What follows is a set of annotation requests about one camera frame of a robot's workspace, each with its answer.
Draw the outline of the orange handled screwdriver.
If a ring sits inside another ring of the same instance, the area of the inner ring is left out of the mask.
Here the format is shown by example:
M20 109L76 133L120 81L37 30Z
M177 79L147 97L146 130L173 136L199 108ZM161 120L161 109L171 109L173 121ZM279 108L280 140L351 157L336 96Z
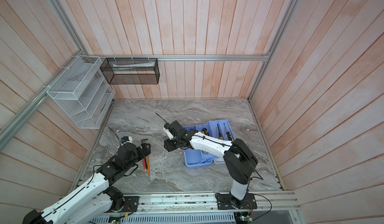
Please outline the orange handled screwdriver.
M146 166L147 166L148 176L150 176L150 157L149 156L146 157Z

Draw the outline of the white blue plastic toolbox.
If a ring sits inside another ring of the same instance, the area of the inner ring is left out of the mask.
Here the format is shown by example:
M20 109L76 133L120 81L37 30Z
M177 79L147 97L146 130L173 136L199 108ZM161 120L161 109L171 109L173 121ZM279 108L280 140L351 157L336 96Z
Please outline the white blue plastic toolbox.
M217 165L224 164L224 151L229 148L230 141L227 138L224 123L227 130L231 133L233 139L235 139L233 131L231 130L228 120L209 121L203 125L186 126L186 130L196 129L196 133L192 138L192 144L194 149L187 149L184 151L185 164L189 169L197 169L207 167L212 163ZM223 140L216 138L216 127L220 126L220 130L223 135ZM204 135L202 129L207 128L210 135Z

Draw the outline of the yellow black stubby screwdriver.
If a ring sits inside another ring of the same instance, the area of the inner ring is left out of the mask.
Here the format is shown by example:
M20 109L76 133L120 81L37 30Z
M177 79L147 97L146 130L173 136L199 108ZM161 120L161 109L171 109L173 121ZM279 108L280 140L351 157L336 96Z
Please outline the yellow black stubby screwdriver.
M226 132L226 135L227 135L227 138L228 138L229 141L233 141L234 140L232 135L231 135L231 133L229 131Z

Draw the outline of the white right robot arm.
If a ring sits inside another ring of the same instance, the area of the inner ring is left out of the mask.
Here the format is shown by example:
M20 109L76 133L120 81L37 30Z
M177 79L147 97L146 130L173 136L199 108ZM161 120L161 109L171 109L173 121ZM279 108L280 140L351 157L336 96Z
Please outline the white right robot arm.
M178 121L166 123L164 131L168 135L168 139L164 141L164 147L168 152L178 148L190 148L224 159L233 179L230 197L237 201L244 199L258 160L243 140L226 141L210 137L196 129L188 131Z

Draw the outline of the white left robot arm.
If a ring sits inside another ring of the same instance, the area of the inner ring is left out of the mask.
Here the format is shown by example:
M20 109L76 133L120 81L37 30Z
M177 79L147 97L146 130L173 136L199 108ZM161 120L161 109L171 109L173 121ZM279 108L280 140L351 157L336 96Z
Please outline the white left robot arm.
M82 185L53 205L38 212L32 210L23 219L24 224L85 224L106 211L121 212L125 206L124 195L115 182L127 177L126 172L137 168L138 162L151 153L151 145L142 143L122 144L115 155Z

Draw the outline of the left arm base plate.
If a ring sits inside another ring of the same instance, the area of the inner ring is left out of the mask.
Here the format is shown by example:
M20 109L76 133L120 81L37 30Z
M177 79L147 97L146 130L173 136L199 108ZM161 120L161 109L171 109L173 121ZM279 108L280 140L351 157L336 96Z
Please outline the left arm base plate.
M127 196L119 197L116 200L113 200L111 211L112 212L128 212L134 213L138 209L139 196Z

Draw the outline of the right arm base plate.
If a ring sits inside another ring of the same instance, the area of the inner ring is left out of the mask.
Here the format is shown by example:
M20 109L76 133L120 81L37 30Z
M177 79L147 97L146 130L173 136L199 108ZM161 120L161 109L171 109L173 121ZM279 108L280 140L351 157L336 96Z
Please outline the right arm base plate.
M232 210L232 209L257 209L255 195L246 193L242 200L236 199L232 194L216 193L217 206L219 210Z

